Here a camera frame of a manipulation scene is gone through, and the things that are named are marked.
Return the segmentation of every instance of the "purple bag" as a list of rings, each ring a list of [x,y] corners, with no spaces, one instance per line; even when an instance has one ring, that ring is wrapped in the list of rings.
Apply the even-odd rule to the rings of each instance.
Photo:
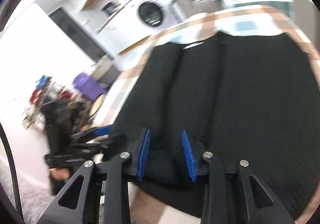
[[[79,90],[88,100],[95,101],[101,94],[107,93],[94,79],[84,72],[81,72],[72,83],[73,87]]]

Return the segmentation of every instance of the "black cloth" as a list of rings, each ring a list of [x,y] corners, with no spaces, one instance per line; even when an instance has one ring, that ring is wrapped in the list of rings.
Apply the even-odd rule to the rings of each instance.
[[[136,184],[200,217],[204,185],[191,182],[181,145],[189,128],[223,162],[248,160],[297,218],[320,180],[320,92],[307,54],[286,34],[219,32],[185,46],[153,49],[114,123],[122,138],[104,161],[149,127],[145,177]]]

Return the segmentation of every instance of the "blue object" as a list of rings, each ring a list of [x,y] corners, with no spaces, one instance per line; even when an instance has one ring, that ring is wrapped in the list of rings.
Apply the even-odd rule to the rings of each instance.
[[[181,139],[182,139],[182,147],[183,147],[184,156],[186,158],[189,176],[191,177],[192,181],[196,181],[197,180],[196,160],[195,160],[195,157],[193,156],[189,138],[185,129],[182,131]]]
[[[141,181],[142,177],[144,176],[144,171],[146,169],[147,157],[148,157],[148,153],[149,153],[149,147],[150,147],[150,129],[147,129],[146,134],[143,139],[142,146],[141,146],[139,158],[138,158],[137,177],[138,177],[139,181]]]
[[[95,136],[104,136],[104,135],[108,135],[110,133],[111,127],[113,125],[108,125],[108,126],[104,126],[104,127],[99,127],[97,128],[96,131],[93,132],[93,134]]]
[[[42,75],[41,78],[36,82],[37,83],[36,88],[39,90],[43,90],[49,80],[50,80],[50,77],[46,75]]]

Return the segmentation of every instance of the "black cable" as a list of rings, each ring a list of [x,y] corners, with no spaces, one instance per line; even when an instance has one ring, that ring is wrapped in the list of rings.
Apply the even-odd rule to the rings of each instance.
[[[10,148],[7,136],[4,132],[4,129],[1,125],[1,123],[0,123],[0,138],[3,143],[5,153],[7,154],[7,158],[9,161],[9,168],[10,168],[10,173],[11,173],[12,187],[13,187],[14,201],[16,204],[16,210],[17,210],[18,214],[20,215],[20,217],[23,219],[16,167],[14,166],[14,160],[13,160],[11,148]]]

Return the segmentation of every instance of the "checkered tablecloth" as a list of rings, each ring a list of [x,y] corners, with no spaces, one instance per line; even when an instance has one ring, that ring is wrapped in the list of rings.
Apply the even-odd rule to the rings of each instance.
[[[222,0],[222,6],[224,9],[229,9],[249,5],[266,5],[274,7],[294,20],[292,2],[292,0]]]
[[[269,6],[252,5],[222,10],[211,14],[198,14],[181,24],[138,42],[122,55],[125,70],[110,88],[104,104],[95,119],[97,125],[113,124],[130,91],[141,74],[152,48],[169,41],[192,43],[213,36],[218,30],[238,36],[278,35],[287,33],[309,54],[311,68],[320,83],[320,56],[305,34],[284,14]],[[132,221],[137,224],[194,223],[200,219],[180,212],[151,196],[138,191],[131,206]]]

